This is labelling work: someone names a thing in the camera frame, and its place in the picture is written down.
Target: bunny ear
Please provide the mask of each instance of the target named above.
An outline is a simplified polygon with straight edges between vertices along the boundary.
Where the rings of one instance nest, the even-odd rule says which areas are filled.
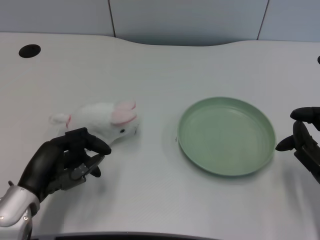
[[[136,101],[134,100],[129,100],[129,101],[122,101],[122,102],[118,102],[115,105],[115,108],[117,110],[132,110],[136,108]]]
[[[134,111],[125,111],[116,109],[111,114],[111,123],[113,125],[124,125],[137,117],[137,114]]]

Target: plastic plate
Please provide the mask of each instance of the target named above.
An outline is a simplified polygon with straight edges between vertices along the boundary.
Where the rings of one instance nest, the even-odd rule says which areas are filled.
[[[228,97],[204,99],[188,108],[179,122],[178,141],[192,162],[224,176],[257,171],[272,159],[276,146],[268,118]]]

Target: white tabletop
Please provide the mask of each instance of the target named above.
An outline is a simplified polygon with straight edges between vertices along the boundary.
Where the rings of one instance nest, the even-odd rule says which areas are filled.
[[[28,44],[39,55],[21,58]],[[176,142],[196,101],[237,98],[262,110],[277,140],[292,134],[292,110],[320,105],[320,43],[243,41],[220,46],[142,45],[107,36],[0,33],[0,192],[55,137],[52,113],[136,99],[138,135],[115,142],[101,178],[48,197],[35,235],[133,231],[223,240],[314,240],[320,185],[294,157],[276,152],[254,175],[199,169]],[[317,140],[317,132],[309,127]]]

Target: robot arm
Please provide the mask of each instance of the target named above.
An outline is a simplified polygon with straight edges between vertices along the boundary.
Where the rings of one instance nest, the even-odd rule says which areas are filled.
[[[90,157],[85,149],[98,153]],[[17,185],[0,199],[0,240],[31,237],[32,217],[40,203],[58,190],[68,190],[86,182],[86,175],[100,177],[99,163],[111,153],[110,147],[90,135],[86,128],[45,142],[26,166]]]
[[[279,142],[275,149],[280,152],[295,149],[294,156],[320,184],[320,147],[303,123],[313,124],[320,131],[320,107],[298,108],[290,117],[296,120],[293,124],[293,135]]]

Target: plush toy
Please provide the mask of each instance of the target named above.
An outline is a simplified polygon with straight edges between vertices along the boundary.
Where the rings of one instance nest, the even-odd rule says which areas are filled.
[[[135,101],[114,103],[95,103],[80,107],[72,114],[55,114],[49,122],[64,124],[67,131],[87,128],[88,132],[107,144],[137,131],[139,121]]]

